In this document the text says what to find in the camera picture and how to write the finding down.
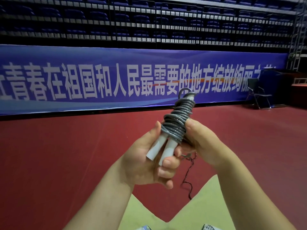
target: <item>person's right arm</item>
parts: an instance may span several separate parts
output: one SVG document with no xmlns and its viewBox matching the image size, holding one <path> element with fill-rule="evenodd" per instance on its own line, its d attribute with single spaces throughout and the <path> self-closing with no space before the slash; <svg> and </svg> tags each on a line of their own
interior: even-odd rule
<svg viewBox="0 0 307 230">
<path fill-rule="evenodd" d="M 186 121 L 187 138 L 212 165 L 236 230 L 295 230 L 263 192 L 242 161 L 207 127 Z"/>
</svg>

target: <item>person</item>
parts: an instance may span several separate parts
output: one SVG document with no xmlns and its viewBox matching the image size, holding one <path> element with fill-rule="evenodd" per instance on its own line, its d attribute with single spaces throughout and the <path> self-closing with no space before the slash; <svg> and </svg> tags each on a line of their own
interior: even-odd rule
<svg viewBox="0 0 307 230">
<path fill-rule="evenodd" d="M 193 146 L 182 143 L 174 156 L 158 165 L 163 149 L 154 161 L 146 158 L 159 137 L 161 124 L 137 139 L 106 172 L 83 207 L 64 230 L 118 229 L 134 185 L 160 183 L 173 188 L 172 177 L 180 156 L 196 151 L 217 172 L 221 191 L 236 230 L 294 230 L 295 227 L 263 192 L 241 160 L 207 127 L 188 119 L 186 137 Z"/>
</svg>

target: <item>jump rope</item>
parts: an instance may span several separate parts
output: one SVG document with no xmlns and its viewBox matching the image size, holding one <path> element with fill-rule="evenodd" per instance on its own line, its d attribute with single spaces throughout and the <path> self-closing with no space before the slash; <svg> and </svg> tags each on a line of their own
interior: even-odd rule
<svg viewBox="0 0 307 230">
<path fill-rule="evenodd" d="M 187 90 L 183 97 L 181 94 L 183 91 Z M 178 144 L 182 142 L 182 140 L 186 141 L 187 143 L 191 144 L 190 141 L 185 137 L 186 128 L 185 122 L 187 119 L 190 118 L 192 114 L 192 109 L 195 106 L 195 97 L 196 93 L 192 92 L 190 88 L 182 88 L 178 94 L 178 100 L 175 103 L 174 110 L 170 114 L 166 114 L 164 116 L 164 123 L 161 125 L 161 135 L 159 138 L 154 142 L 153 146 L 147 153 L 147 157 L 150 160 L 154 160 L 162 146 L 167 140 L 166 146 L 162 153 L 162 157 L 159 161 L 159 165 L 162 165 L 164 158 L 174 155 L 174 149 L 177 147 Z M 193 186 L 190 182 L 186 182 L 188 173 L 192 166 L 194 165 L 194 160 L 197 158 L 196 152 L 194 153 L 194 157 L 191 157 L 191 154 L 182 155 L 183 159 L 191 161 L 191 165 L 185 174 L 185 178 L 183 179 L 181 185 L 187 183 L 191 186 L 189 192 L 189 199 L 191 200 L 191 193 L 193 190 Z"/>
</svg>

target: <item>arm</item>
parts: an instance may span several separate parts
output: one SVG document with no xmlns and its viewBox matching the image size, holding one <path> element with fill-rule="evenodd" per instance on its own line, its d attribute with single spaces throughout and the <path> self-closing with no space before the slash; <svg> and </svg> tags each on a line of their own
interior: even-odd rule
<svg viewBox="0 0 307 230">
<path fill-rule="evenodd" d="M 186 128 L 196 151 L 216 169 L 237 230 L 295 230 L 242 161 L 210 129 L 195 120 L 187 120 Z"/>
<path fill-rule="evenodd" d="M 110 167 L 64 230 L 118 229 L 134 187 L 125 182 L 121 159 Z"/>
</svg>

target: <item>coiled gray cord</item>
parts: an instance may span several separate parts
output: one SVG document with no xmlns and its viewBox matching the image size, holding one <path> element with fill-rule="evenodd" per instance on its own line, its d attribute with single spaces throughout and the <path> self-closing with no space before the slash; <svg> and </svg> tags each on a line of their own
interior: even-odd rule
<svg viewBox="0 0 307 230">
<path fill-rule="evenodd" d="M 184 90 L 189 92 L 181 98 L 180 96 Z M 177 143 L 181 143 L 184 138 L 186 133 L 185 122 L 190 118 L 195 105 L 194 100 L 187 98 L 190 95 L 196 95 L 190 88 L 182 88 L 179 91 L 178 101 L 175 103 L 174 110 L 164 116 L 165 122 L 161 126 L 161 130 L 171 136 Z"/>
</svg>

